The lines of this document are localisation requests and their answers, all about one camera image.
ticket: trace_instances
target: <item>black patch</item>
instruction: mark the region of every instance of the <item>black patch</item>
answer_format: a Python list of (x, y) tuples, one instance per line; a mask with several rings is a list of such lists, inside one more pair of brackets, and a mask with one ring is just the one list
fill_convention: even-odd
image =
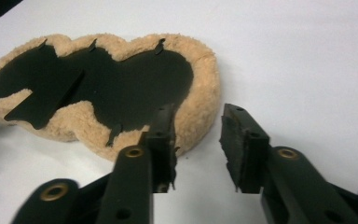
[(0, 70), (0, 98), (23, 89), (33, 94), (13, 108), (6, 120), (25, 120), (34, 128), (48, 124), (67, 105), (89, 101), (99, 122), (115, 130), (141, 129), (162, 105), (177, 108), (193, 81), (191, 65), (179, 53), (149, 50), (116, 62), (95, 43), (66, 57), (52, 46), (30, 49)]

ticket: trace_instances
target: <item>fuzzy beige fabric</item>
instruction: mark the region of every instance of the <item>fuzzy beige fabric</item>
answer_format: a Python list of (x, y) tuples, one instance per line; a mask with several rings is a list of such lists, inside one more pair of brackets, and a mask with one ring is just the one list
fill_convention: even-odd
[[(58, 57), (69, 55), (77, 50), (87, 48), (96, 39), (96, 47), (104, 48), (116, 61), (123, 61), (135, 54), (152, 50), (161, 38), (165, 38), (164, 48), (181, 54), (191, 64), (193, 83), (187, 98), (180, 105), (175, 119), (177, 155), (190, 150), (205, 135), (216, 116), (220, 99), (220, 81), (213, 52), (204, 44), (183, 35), (148, 35), (131, 42), (115, 35), (87, 35), (71, 40), (65, 35), (48, 35), (33, 39), (0, 59), (0, 70), (23, 52), (46, 44), (55, 48)], [(24, 121), (5, 121), (4, 116), (27, 98), (32, 92), (22, 90), (0, 99), (0, 123), (18, 124), (31, 133), (58, 141), (83, 142), (89, 149), (103, 158), (114, 161), (118, 152), (139, 141), (142, 130), (123, 132), (114, 139), (112, 147), (105, 144), (110, 130), (97, 121), (92, 104), (88, 101), (63, 107), (54, 114), (48, 125), (35, 130)]]

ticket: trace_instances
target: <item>white surface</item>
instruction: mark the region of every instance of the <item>white surface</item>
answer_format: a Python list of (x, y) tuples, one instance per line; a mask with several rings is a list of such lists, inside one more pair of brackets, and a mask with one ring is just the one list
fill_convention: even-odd
[[(25, 0), (0, 19), (0, 57), (55, 33), (197, 38), (216, 53), (222, 105), (246, 108), (273, 146), (299, 149), (328, 181), (358, 191), (358, 1)], [(234, 192), (220, 128), (216, 118), (179, 159), (177, 190), (155, 195), (155, 223), (266, 223), (259, 195)], [(40, 184), (84, 186), (111, 167), (80, 143), (0, 126), (0, 223)]]

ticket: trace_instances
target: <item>plush toy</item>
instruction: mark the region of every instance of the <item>plush toy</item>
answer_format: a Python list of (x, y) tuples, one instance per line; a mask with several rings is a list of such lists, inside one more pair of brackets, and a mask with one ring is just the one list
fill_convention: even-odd
[(182, 35), (71, 40), (48, 35), (0, 59), (0, 123), (59, 141), (80, 140), (114, 161), (171, 104), (177, 155), (210, 129), (220, 83), (213, 52)]

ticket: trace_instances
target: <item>plush bone toy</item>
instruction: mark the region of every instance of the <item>plush bone toy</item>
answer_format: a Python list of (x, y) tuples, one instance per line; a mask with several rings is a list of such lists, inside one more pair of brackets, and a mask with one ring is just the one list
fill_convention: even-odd
[(137, 144), (159, 106), (173, 104), (177, 154), (210, 129), (220, 84), (213, 52), (182, 35), (33, 39), (0, 59), (0, 123), (80, 140), (114, 161)]

